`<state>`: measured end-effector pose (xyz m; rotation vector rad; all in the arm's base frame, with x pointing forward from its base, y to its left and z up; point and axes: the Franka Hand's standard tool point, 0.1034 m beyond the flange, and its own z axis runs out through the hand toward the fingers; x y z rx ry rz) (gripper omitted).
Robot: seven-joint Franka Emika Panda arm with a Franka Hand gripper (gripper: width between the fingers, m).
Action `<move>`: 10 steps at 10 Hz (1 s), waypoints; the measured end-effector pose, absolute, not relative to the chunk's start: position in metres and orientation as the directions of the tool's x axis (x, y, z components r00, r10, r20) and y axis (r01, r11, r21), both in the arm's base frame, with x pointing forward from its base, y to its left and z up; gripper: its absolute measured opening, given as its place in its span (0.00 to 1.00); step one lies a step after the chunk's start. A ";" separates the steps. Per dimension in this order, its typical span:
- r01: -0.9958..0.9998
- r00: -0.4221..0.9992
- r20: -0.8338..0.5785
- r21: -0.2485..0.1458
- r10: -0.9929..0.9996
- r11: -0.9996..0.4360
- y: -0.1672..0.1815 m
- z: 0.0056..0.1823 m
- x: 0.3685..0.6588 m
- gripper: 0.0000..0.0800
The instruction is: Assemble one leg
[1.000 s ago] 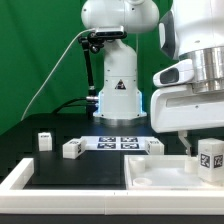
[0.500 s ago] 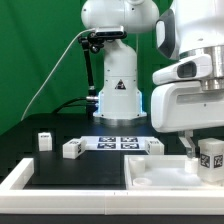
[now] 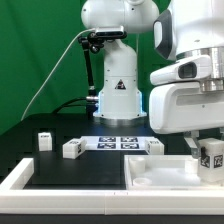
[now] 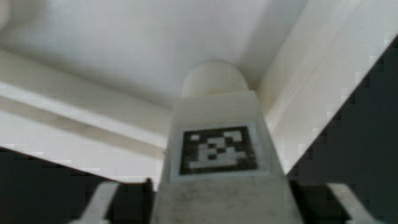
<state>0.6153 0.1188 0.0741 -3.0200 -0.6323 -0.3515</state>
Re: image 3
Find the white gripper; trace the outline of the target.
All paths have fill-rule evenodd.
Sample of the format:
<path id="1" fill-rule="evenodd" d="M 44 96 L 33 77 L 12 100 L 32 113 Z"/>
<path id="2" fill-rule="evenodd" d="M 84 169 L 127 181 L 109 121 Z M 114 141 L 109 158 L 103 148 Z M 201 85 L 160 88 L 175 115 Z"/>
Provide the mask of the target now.
<path id="1" fill-rule="evenodd" d="M 191 155 L 198 159 L 201 146 L 196 130 L 224 126 L 224 92 L 203 93 L 198 82 L 155 87 L 149 97 L 149 121 L 158 134 L 185 132 Z"/>

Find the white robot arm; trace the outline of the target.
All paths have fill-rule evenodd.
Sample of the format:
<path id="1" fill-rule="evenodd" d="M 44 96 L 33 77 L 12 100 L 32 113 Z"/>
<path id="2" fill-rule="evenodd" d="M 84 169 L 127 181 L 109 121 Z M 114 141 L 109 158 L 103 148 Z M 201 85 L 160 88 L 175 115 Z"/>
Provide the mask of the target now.
<path id="1" fill-rule="evenodd" d="M 104 51 L 104 86 L 96 121 L 130 125 L 148 118 L 158 134 L 185 134 L 195 158 L 205 155 L 197 132 L 224 127 L 224 0 L 87 0 L 81 19 L 89 52 Z M 137 87 L 137 53 L 128 34 L 154 32 L 154 47 L 174 63 L 151 73 L 149 111 Z"/>

